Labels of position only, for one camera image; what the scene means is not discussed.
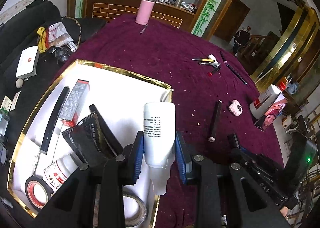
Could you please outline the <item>person right hand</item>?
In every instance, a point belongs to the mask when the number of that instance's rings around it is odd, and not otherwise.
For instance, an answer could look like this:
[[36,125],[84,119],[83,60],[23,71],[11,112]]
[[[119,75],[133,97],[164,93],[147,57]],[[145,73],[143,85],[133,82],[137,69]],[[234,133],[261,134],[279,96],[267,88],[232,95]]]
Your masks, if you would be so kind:
[[286,206],[283,206],[283,207],[280,209],[280,213],[281,213],[282,216],[285,218],[285,220],[288,220],[288,216],[287,216],[288,211],[289,211],[289,209],[288,209]]

